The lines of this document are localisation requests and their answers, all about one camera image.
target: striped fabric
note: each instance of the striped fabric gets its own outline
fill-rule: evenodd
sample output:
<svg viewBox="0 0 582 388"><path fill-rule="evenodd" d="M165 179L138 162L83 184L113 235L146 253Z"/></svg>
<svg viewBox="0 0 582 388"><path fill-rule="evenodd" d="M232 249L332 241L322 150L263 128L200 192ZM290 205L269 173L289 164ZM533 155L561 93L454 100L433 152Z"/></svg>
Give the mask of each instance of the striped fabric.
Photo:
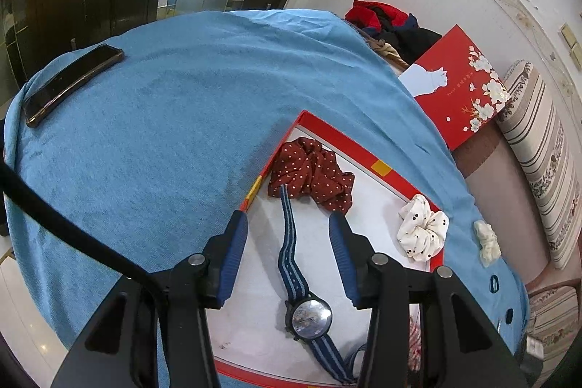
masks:
<svg viewBox="0 0 582 388"><path fill-rule="evenodd" d="M578 333L578 297L571 286L547 289L530 298L527 332L543 343L542 374L535 387L552 374Z"/></svg>
<svg viewBox="0 0 582 388"><path fill-rule="evenodd" d="M582 226L580 182L554 102L542 78L518 61L503 80L511 94L497 123L526 174L557 269L576 248Z"/></svg>

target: floor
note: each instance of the floor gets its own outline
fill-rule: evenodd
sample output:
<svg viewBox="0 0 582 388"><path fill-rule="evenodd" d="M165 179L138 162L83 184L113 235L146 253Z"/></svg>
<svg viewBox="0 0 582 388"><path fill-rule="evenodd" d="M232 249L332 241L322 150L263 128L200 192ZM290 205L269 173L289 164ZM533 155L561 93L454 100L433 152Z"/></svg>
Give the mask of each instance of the floor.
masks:
<svg viewBox="0 0 582 388"><path fill-rule="evenodd" d="M6 238L0 239L5 246ZM67 350L40 315L18 264L9 257L0 265L0 314L0 332L12 352L40 388L49 388Z"/></svg>

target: wristwatch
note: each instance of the wristwatch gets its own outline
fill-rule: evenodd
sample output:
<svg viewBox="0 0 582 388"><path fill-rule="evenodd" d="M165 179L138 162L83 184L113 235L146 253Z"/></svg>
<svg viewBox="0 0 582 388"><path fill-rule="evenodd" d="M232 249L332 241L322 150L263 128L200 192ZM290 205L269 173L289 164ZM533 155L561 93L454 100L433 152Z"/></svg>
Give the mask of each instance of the wristwatch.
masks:
<svg viewBox="0 0 582 388"><path fill-rule="evenodd" d="M307 280L295 262L297 232L286 185L280 187L280 197L285 234L278 266L289 298L285 301L285 327L295 340L303 341L309 346L317 361L332 377L342 384L355 383L351 367L352 358L355 357L344 361L328 335L333 319L331 307L309 291Z"/></svg>

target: metal screw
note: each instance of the metal screw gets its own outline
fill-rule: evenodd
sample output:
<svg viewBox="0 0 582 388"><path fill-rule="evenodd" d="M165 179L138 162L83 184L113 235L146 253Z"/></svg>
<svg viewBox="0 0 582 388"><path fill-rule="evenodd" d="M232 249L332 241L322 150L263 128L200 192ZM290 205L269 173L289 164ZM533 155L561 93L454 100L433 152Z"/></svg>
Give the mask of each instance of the metal screw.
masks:
<svg viewBox="0 0 582 388"><path fill-rule="evenodd" d="M376 265L386 265L388 263L389 258L386 253L375 253L372 255L372 263Z"/></svg>
<svg viewBox="0 0 582 388"><path fill-rule="evenodd" d="M450 278L453 276L453 271L447 266L439 266L439 268L436 269L436 272L441 278Z"/></svg>
<svg viewBox="0 0 582 388"><path fill-rule="evenodd" d="M193 266L202 265L205 260L206 259L204 258L204 255L202 255L201 253L195 253L194 255L190 255L188 257L188 263L190 263L190 265Z"/></svg>

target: cat illustration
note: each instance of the cat illustration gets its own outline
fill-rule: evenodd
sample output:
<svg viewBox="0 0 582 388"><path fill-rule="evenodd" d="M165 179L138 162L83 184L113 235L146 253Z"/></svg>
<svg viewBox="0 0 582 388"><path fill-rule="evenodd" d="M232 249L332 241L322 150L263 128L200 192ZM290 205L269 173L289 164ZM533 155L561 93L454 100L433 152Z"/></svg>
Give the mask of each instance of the cat illustration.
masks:
<svg viewBox="0 0 582 388"><path fill-rule="evenodd" d="M446 71L439 68L436 71L427 71L421 65L413 63L398 78L412 97L434 93L438 88L445 87L447 82Z"/></svg>

